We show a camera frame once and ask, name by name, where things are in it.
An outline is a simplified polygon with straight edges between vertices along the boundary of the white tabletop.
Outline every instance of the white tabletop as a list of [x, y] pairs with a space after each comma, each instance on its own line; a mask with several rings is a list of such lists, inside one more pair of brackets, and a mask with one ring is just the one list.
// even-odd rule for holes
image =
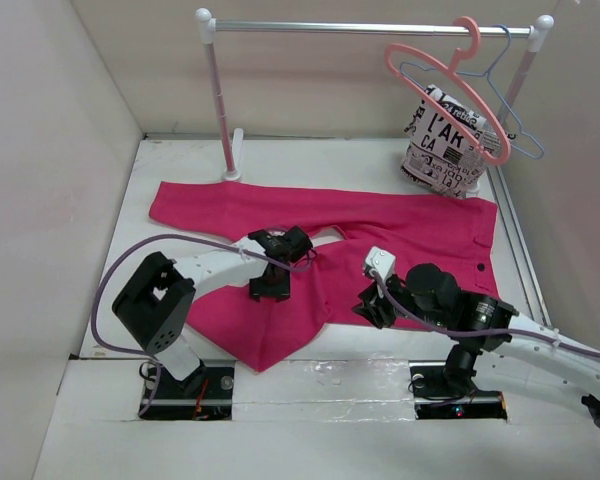
[[[426, 190], [405, 181], [399, 164], [405, 140], [247, 140], [244, 144], [245, 183], [263, 186], [337, 188], [364, 192], [423, 194]], [[211, 140], [145, 140], [141, 142], [120, 217], [106, 261], [108, 267], [134, 243], [174, 230], [153, 222], [149, 207], [161, 181], [209, 183], [218, 181], [223, 169], [220, 142]], [[479, 196], [493, 201], [488, 179]], [[137, 348], [131, 335], [111, 312], [113, 299], [148, 253], [157, 249], [181, 257], [208, 250], [190, 243], [166, 240], [133, 254], [114, 275], [100, 306], [98, 328], [108, 342]], [[498, 217], [492, 263], [500, 296], [529, 314], [513, 252]], [[185, 327], [185, 336], [203, 359], [231, 359], [228, 353]], [[445, 358], [450, 341], [438, 335], [372, 327], [326, 325], [317, 338], [289, 358], [347, 360], [389, 356], [421, 358], [422, 354]], [[99, 347], [87, 329], [80, 356], [115, 358], [121, 354]]]
[[[405, 148], [403, 140], [247, 141], [244, 181], [424, 193], [398, 173]], [[143, 141], [107, 266], [139, 240], [172, 231], [148, 217], [161, 180], [217, 181], [222, 165], [217, 141]], [[488, 184], [480, 196], [493, 199]], [[137, 348], [110, 306], [152, 247], [129, 259], [104, 295], [99, 326], [111, 343]], [[175, 241], [160, 249], [174, 257], [204, 250]], [[529, 313], [500, 219], [492, 262], [502, 298]], [[186, 328], [202, 358], [231, 358]], [[416, 421], [407, 361], [443, 360], [450, 346], [433, 333], [327, 325], [262, 374], [237, 363], [231, 421], [148, 422], [136, 416], [140, 360], [100, 349], [87, 332], [81, 356], [104, 360], [69, 362], [35, 479], [600, 480], [600, 431], [560, 407], [505, 394], [507, 421]]]

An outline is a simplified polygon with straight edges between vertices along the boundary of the hanger hook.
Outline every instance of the hanger hook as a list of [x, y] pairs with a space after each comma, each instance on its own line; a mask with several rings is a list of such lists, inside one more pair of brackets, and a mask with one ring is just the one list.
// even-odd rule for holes
[[456, 51], [453, 53], [453, 57], [451, 58], [451, 63], [449, 64], [450, 72], [456, 71], [460, 60], [469, 60], [470, 58], [473, 58], [478, 52], [478, 49], [480, 48], [480, 43], [482, 42], [482, 38], [480, 37], [480, 27], [478, 27], [478, 24], [473, 18], [456, 18], [453, 21], [453, 25], [456, 25], [458, 27], [465, 27], [467, 30], [469, 30], [469, 35], [471, 36], [471, 46], [467, 50], [463, 50], [462, 48], [456, 48]]

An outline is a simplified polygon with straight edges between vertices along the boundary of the blue hanger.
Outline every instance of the blue hanger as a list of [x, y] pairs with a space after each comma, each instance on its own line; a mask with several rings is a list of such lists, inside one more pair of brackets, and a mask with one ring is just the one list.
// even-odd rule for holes
[[[507, 101], [504, 99], [504, 97], [502, 96], [502, 94], [498, 91], [498, 89], [496, 88], [496, 86], [493, 84], [493, 81], [491, 80], [491, 72], [493, 70], [493, 68], [498, 64], [498, 62], [500, 61], [500, 59], [504, 56], [505, 53], [507, 53], [507, 50], [509, 50], [509, 47], [511, 46], [511, 32], [509, 32], [509, 29], [505, 26], [505, 25], [494, 25], [494, 27], [500, 27], [502, 28], [506, 34], [507, 34], [507, 45], [506, 47], [504, 47], [504, 50], [502, 50], [502, 52], [500, 52], [500, 54], [496, 57], [496, 59], [493, 61], [493, 63], [491, 63], [491, 65], [489, 65], [489, 67], [482, 73], [476, 73], [476, 72], [461, 72], [458, 71], [459, 75], [465, 75], [467, 77], [485, 77], [487, 79], [487, 82], [489, 83], [489, 86], [491, 87], [491, 89], [494, 91], [494, 93], [498, 96], [498, 98], [500, 99], [500, 101], [502, 102], [502, 104], [506, 107], [506, 109], [509, 111], [509, 114], [511, 114], [511, 116], [513, 117], [513, 119], [516, 121], [516, 123], [518, 124], [518, 133], [519, 135], [528, 138], [529, 140], [531, 140], [536, 147], [538, 147], [538, 149], [540, 150], [540, 155], [532, 155], [531, 153], [527, 152], [526, 150], [514, 145], [513, 143], [511, 144], [511, 147], [515, 148], [517, 151], [519, 151], [520, 153], [533, 158], [534, 160], [539, 160], [542, 157], [544, 157], [545, 154], [545, 150], [544, 147], [542, 145], [540, 145], [540, 142], [538, 142], [538, 140], [536, 140], [536, 138], [531, 135], [530, 133], [525, 132], [522, 129], [522, 121], [520, 120], [520, 118], [518, 117], [518, 115], [516, 115], [516, 112], [513, 111], [513, 109], [511, 108], [511, 106], [509, 106], [509, 104], [507, 103]], [[412, 80], [416, 85], [418, 85], [420, 88], [422, 88], [424, 90], [424, 87], [422, 87], [422, 85], [420, 85], [418, 82], [416, 82], [413, 77], [411, 77], [411, 75], [409, 75], [408, 73], [406, 73], [403, 69], [404, 66], [409, 65], [412, 67], [417, 67], [420, 70], [422, 70], [423, 72], [430, 72], [432, 70], [436, 70], [435, 67], [423, 67], [422, 65], [419, 65], [417, 63], [413, 63], [413, 62], [402, 62], [400, 64], [400, 73], [402, 73], [402, 75], [404, 75], [405, 77], [407, 77], [408, 79]]]

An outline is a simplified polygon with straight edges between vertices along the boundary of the red garment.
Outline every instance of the red garment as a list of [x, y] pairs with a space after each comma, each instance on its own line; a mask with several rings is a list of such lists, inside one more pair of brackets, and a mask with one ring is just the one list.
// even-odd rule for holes
[[[490, 260], [496, 213], [495, 204], [477, 198], [163, 182], [149, 216], [232, 242], [273, 226], [298, 225], [310, 236], [331, 227], [342, 235], [317, 247], [307, 272], [292, 274], [287, 301], [258, 303], [246, 287], [227, 287], [191, 307], [189, 325], [263, 371], [309, 343], [325, 323], [369, 325], [351, 309], [369, 286], [362, 264], [374, 245], [397, 257], [402, 277], [414, 265], [435, 263], [463, 289], [497, 295]], [[421, 328], [406, 319], [396, 327]]]

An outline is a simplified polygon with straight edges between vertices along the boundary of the white wall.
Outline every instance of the white wall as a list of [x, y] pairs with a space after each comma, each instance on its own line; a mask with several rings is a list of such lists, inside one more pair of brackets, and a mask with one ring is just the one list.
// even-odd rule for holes
[[[450, 25], [471, 15], [483, 26], [528, 26], [556, 1], [72, 0], [144, 131], [214, 133], [194, 19], [199, 7], [226, 20]], [[408, 41], [446, 59], [458, 44], [430, 37], [219, 33], [216, 52], [230, 126], [243, 126], [248, 134], [399, 135], [417, 100], [384, 66], [389, 41]], [[503, 46], [502, 39], [485, 39], [472, 65], [488, 65]], [[524, 48], [524, 41], [515, 42], [499, 71], [506, 72]]]
[[66, 0], [0, 0], [0, 480], [29, 479], [140, 129]]
[[519, 103], [549, 153], [514, 158], [507, 183], [552, 321], [600, 348], [600, 0], [555, 16]]

